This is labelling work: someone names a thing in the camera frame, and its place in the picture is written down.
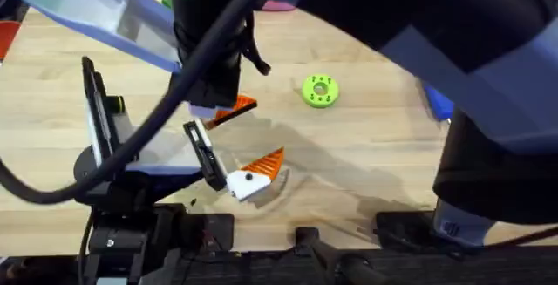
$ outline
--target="black cylinder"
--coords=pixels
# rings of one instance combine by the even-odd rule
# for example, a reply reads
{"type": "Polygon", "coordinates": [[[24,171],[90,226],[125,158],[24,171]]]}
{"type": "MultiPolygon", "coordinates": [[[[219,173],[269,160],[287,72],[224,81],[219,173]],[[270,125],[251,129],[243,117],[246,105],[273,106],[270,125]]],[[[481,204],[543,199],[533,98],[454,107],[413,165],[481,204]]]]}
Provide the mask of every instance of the black cylinder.
{"type": "MultiPolygon", "coordinates": [[[[173,0],[174,32],[183,64],[230,1],[173,0]]],[[[239,22],[236,32],[226,36],[228,40],[214,64],[191,91],[186,92],[186,100],[191,104],[210,108],[235,105],[241,71],[239,44],[243,27],[244,22],[239,22]]]]}
{"type": "Polygon", "coordinates": [[[558,222],[558,155],[518,155],[455,110],[434,182],[443,201],[495,221],[558,222]]]}

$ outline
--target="white object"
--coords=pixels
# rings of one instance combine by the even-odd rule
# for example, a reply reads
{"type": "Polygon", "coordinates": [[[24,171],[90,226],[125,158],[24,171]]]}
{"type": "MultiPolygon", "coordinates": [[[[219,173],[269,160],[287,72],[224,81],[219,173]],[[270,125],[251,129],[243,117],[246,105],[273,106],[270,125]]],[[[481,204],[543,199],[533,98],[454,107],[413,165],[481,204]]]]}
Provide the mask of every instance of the white object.
{"type": "Polygon", "coordinates": [[[266,175],[246,171],[234,171],[227,177],[227,187],[239,201],[271,185],[271,179],[266,175]]]}

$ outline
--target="wooden tabletop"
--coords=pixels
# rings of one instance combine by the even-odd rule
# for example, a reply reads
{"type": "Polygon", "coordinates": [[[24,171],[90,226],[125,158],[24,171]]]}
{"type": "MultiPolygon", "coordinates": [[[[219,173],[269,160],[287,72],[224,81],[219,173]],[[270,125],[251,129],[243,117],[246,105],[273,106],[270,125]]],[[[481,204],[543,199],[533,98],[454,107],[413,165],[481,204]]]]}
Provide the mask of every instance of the wooden tabletop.
{"type": "MultiPolygon", "coordinates": [[[[193,212],[231,212],[235,249],[287,248],[298,226],[316,226],[341,248],[371,248],[374,214],[432,210],[432,182],[446,124],[438,124],[418,81],[343,32],[301,11],[258,13],[256,42],[272,64],[264,77],[245,63],[241,93],[258,108],[210,133],[227,165],[249,163],[280,146],[274,185],[239,203],[205,182],[166,201],[193,212]],[[341,95],[327,109],[304,104],[310,74],[328,73],[341,95]]],[[[106,88],[123,95],[138,125],[165,92],[167,72],[30,11],[0,68],[0,156],[29,184],[52,190],[72,182],[88,146],[80,58],[91,58],[106,88]]],[[[182,133],[187,109],[165,128],[182,133]]],[[[0,189],[0,255],[76,254],[87,209],[75,202],[36,206],[0,189]]],[[[532,230],[499,225],[490,241],[532,230]]]]}

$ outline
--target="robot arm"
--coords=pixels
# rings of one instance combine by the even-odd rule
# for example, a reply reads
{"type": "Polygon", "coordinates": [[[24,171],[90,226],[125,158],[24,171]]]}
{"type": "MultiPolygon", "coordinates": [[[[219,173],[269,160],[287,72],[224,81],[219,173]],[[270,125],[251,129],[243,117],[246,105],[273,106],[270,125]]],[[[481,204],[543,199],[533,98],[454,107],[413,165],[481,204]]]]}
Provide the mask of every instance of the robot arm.
{"type": "MultiPolygon", "coordinates": [[[[49,4],[50,8],[47,10],[41,5],[48,0],[28,1],[37,2],[36,6],[47,14],[48,10],[51,10],[50,16],[55,19],[62,10],[65,10],[63,6],[69,4],[73,8],[76,7],[72,0],[55,0],[49,4]]],[[[224,1],[217,0],[219,5],[216,9],[224,7],[224,1]]],[[[558,116],[553,115],[552,112],[545,112],[547,108],[558,102],[558,95],[555,95],[557,82],[555,74],[558,72],[558,54],[555,50],[555,45],[558,44],[556,34],[558,22],[555,21],[555,17],[558,11],[556,8],[558,0],[288,1],[297,3],[301,9],[382,52],[413,75],[435,86],[466,114],[465,119],[458,121],[462,124],[452,126],[454,131],[460,129],[459,136],[462,136],[464,141],[450,142],[446,145],[441,166],[450,173],[463,173],[459,177],[454,176],[455,174],[450,175],[449,178],[443,177],[443,182],[463,184],[473,176],[477,183],[475,188],[486,187],[486,184],[492,180],[499,182],[495,187],[491,187],[492,191],[481,196],[476,190],[469,190],[468,194],[460,190],[456,191],[454,186],[444,190],[435,187],[438,188],[436,190],[438,194],[453,192],[451,195],[455,196],[455,193],[459,192],[461,197],[466,197],[468,205],[463,199],[461,203],[458,203],[459,200],[451,200],[451,202],[456,207],[479,214],[478,209],[471,207],[471,203],[474,203],[477,197],[487,206],[492,204],[493,210],[494,206],[500,209],[498,214],[491,215],[491,218],[496,220],[503,215],[506,207],[518,205],[518,197],[539,198],[540,194],[546,193],[536,207],[522,208],[522,210],[529,209],[525,214],[521,214],[522,218],[541,211],[544,208],[544,203],[541,201],[552,198],[556,189],[552,175],[556,175],[558,171],[555,171],[552,164],[548,162],[555,160],[549,155],[534,159],[525,154],[555,153],[558,149],[558,116]],[[477,145],[475,151],[463,147],[470,145],[466,141],[470,137],[478,141],[475,143],[477,145]],[[487,160],[474,159],[487,151],[490,153],[484,157],[487,160]],[[460,165],[459,163],[463,162],[459,162],[458,159],[463,158],[473,158],[474,164],[460,165]],[[521,164],[510,164],[510,162],[521,162],[521,164]],[[518,166],[521,167],[521,173],[516,173],[517,171],[512,169],[518,166]],[[479,170],[482,172],[481,176],[471,173],[479,170]],[[495,175],[502,175],[502,171],[513,171],[508,173],[513,177],[495,177],[495,175]],[[544,173],[537,173],[532,177],[535,171],[544,171],[544,173]],[[499,187],[506,190],[501,193],[498,191],[499,187]],[[499,195],[503,198],[494,202],[491,200],[491,195],[499,195]]],[[[204,34],[207,26],[218,15],[211,14],[201,20],[195,15],[205,15],[207,12],[202,11],[199,5],[190,4],[190,7],[186,7],[188,1],[181,0],[181,4],[175,5],[179,6],[175,9],[184,16],[175,17],[173,28],[177,23],[180,26],[178,33],[175,34],[172,33],[175,29],[170,28],[172,23],[169,21],[169,12],[152,1],[97,0],[97,2],[102,6],[109,5],[116,9],[117,19],[85,24],[87,29],[92,31],[85,32],[87,35],[108,44],[112,41],[107,38],[106,32],[109,31],[113,37],[119,35],[115,38],[118,38],[124,46],[115,46],[124,51],[137,50],[142,53],[141,55],[152,56],[155,53],[159,55],[158,58],[137,56],[152,64],[159,65],[162,62],[168,70],[172,71],[178,64],[172,55],[176,55],[179,61],[184,63],[186,55],[193,48],[192,44],[195,45],[195,41],[204,34]],[[125,23],[129,23],[127,18],[131,18],[133,24],[126,25],[125,23]],[[102,24],[106,23],[110,26],[103,28],[102,24]],[[158,44],[164,45],[168,51],[149,51],[149,46],[155,43],[136,42],[142,40],[141,37],[144,36],[142,33],[132,34],[137,37],[135,39],[129,38],[130,31],[125,28],[134,25],[140,27],[136,32],[146,28],[151,36],[160,37],[163,42],[158,44]],[[190,33],[189,31],[193,31],[194,34],[194,41],[190,45],[188,42],[178,42],[173,37],[168,37],[180,34],[185,37],[190,33]],[[165,58],[162,55],[165,53],[170,56],[165,58]]],[[[70,16],[60,17],[62,19],[59,19],[59,22],[76,29],[74,24],[83,24],[86,20],[94,22],[97,16],[104,14],[83,12],[80,14],[82,17],[70,21],[65,20],[70,16]]],[[[237,91],[237,71],[239,71],[237,66],[240,54],[237,51],[224,53],[221,64],[214,65],[215,71],[226,66],[228,71],[232,71],[232,76],[225,78],[210,76],[208,79],[215,80],[210,81],[209,85],[213,86],[213,92],[218,93],[216,95],[226,97],[226,101],[215,103],[219,98],[212,97],[209,100],[212,100],[210,102],[214,105],[211,106],[232,106],[231,97],[235,97],[237,91]],[[233,80],[224,83],[223,79],[233,80]]],[[[193,95],[189,98],[197,99],[198,105],[204,105],[207,101],[204,97],[196,98],[196,94],[206,92],[204,88],[207,88],[207,85],[195,86],[192,90],[193,95]]],[[[545,217],[538,222],[550,221],[556,219],[545,217]]]]}

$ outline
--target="green gear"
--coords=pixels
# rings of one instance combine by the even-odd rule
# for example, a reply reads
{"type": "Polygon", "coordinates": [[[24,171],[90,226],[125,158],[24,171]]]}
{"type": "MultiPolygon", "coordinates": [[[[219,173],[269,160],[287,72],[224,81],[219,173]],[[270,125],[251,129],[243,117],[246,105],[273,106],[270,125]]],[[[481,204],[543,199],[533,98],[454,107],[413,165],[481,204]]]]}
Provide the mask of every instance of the green gear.
{"type": "Polygon", "coordinates": [[[324,108],[333,105],[339,98],[339,85],[330,76],[315,74],[304,80],[303,99],[312,107],[324,108]]]}

